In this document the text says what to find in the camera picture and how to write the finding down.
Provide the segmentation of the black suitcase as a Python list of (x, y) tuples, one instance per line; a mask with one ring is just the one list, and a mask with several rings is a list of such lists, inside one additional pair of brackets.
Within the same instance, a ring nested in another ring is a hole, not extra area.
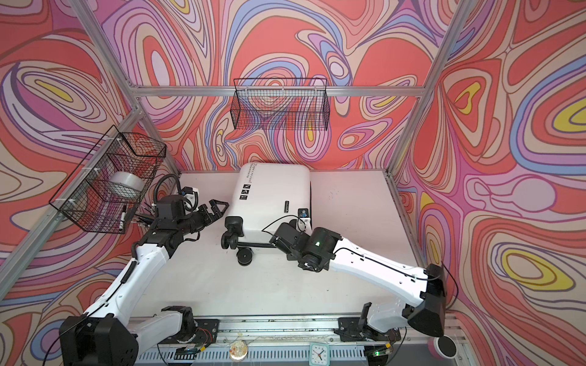
[(273, 232), (293, 222), (298, 230), (298, 209), (311, 212), (309, 168), (278, 163), (247, 163), (241, 168), (232, 203), (224, 217), (223, 249), (235, 249), (238, 263), (252, 262), (254, 248), (270, 248)]

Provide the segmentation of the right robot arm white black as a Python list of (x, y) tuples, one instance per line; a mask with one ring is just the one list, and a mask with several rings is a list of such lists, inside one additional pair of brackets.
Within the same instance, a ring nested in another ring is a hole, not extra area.
[(447, 291), (441, 265), (409, 267), (372, 253), (323, 227), (308, 235), (291, 224), (280, 224), (269, 243), (305, 271), (340, 271), (397, 297), (394, 303), (367, 306), (364, 325), (370, 329), (383, 333), (410, 326), (430, 337), (444, 336)]

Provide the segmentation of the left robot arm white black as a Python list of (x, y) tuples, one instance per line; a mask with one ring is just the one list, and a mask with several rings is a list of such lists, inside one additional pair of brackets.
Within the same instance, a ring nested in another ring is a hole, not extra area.
[(198, 326), (188, 306), (165, 307), (138, 324), (131, 324), (131, 315), (179, 245), (219, 221), (228, 207), (218, 200), (193, 207), (182, 195), (163, 198), (148, 231), (132, 246), (122, 273), (82, 315), (68, 317), (60, 326), (64, 364), (133, 365), (139, 355), (166, 339), (193, 343)]

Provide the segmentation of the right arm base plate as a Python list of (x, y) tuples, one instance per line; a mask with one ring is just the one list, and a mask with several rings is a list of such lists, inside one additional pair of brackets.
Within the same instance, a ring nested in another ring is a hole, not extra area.
[(333, 329), (333, 332), (344, 343), (387, 342), (394, 344), (401, 340), (401, 334), (398, 329), (379, 332), (367, 325), (365, 320), (360, 320), (358, 317), (340, 317), (337, 320), (337, 328)]

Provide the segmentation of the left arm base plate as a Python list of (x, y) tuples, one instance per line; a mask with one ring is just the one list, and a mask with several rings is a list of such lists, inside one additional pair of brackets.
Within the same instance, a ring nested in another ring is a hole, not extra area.
[(172, 337), (177, 343), (210, 346), (218, 339), (219, 319), (195, 319), (194, 326), (181, 330)]

